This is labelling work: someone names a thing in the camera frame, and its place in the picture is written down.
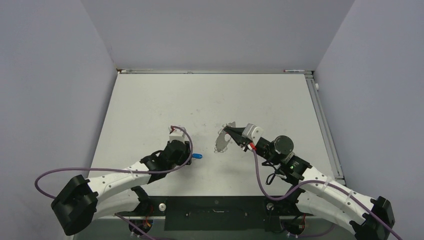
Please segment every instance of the red wire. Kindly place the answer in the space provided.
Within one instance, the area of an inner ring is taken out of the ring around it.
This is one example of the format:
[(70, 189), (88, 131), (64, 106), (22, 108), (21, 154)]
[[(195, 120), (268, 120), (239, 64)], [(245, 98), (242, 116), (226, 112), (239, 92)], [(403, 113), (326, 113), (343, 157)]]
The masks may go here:
[(149, 214), (147, 214), (147, 216), (145, 217), (145, 219), (143, 220), (143, 225), (146, 226), (147, 225), (147, 218), (150, 217), (150, 215), (153, 213), (153, 205), (150, 205), (150, 212)]
[(303, 223), (302, 229), (305, 229), (305, 225), (306, 225), (305, 219), (306, 219), (306, 213), (303, 214), (303, 220), (302, 222), (300, 222), (300, 223)]

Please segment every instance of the screw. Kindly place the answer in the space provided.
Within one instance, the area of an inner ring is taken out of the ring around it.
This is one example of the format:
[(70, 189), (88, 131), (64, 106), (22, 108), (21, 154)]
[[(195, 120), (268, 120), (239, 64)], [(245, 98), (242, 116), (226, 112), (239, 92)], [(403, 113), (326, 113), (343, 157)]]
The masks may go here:
[(167, 209), (167, 206), (165, 205), (165, 203), (161, 203), (161, 204), (159, 204), (159, 210), (160, 210), (161, 212), (165, 211), (165, 209)]
[(274, 204), (272, 202), (266, 205), (266, 209), (271, 210), (272, 208), (274, 208)]

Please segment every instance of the cable tie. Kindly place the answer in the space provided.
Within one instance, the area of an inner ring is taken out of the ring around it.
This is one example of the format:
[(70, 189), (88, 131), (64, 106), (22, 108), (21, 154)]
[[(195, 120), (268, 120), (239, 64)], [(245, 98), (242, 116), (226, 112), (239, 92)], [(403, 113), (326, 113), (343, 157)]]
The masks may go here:
[(343, 205), (340, 208), (341, 210), (343, 210), (346, 207), (346, 203), (349, 201), (353, 193), (354, 191), (350, 190), (349, 195), (347, 195), (346, 200), (344, 200)]
[(329, 185), (329, 183), (332, 181), (333, 179), (330, 176), (327, 176), (327, 179), (325, 180), (325, 183), (322, 185), (321, 187), (321, 192), (319, 194), (317, 194), (318, 197), (321, 197), (323, 195), (323, 193), (325, 192), (327, 186)]
[(132, 177), (133, 179), (136, 179), (136, 178), (134, 177), (133, 170), (131, 170), (131, 168), (129, 168), (129, 167), (127, 167), (126, 169), (129, 171), (129, 174), (131, 174), (131, 177)]

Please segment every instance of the metal knob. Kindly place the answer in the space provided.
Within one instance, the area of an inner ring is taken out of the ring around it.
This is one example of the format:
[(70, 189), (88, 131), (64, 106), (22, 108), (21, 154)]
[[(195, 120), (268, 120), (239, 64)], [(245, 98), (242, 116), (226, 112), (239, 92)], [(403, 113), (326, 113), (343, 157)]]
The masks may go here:
[(165, 203), (161, 203), (161, 204), (159, 204), (159, 210), (160, 210), (161, 212), (165, 211), (166, 209), (167, 209), (167, 206), (165, 205)]
[(273, 141), (273, 150), (277, 154), (288, 155), (293, 151), (294, 147), (293, 141), (288, 136), (278, 136)]
[(273, 209), (274, 208), (274, 204), (272, 203), (272, 202), (269, 202), (267, 205), (266, 205), (266, 209), (268, 209), (268, 210), (271, 210), (271, 209)]

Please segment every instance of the blue object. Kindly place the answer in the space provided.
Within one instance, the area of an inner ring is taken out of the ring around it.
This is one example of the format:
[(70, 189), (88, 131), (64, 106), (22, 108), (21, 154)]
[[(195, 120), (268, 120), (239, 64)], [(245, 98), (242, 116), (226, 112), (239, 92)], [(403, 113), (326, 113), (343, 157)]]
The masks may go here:
[(192, 157), (194, 159), (201, 159), (201, 158), (203, 158), (203, 156), (201, 154), (199, 154), (199, 153), (193, 153)]

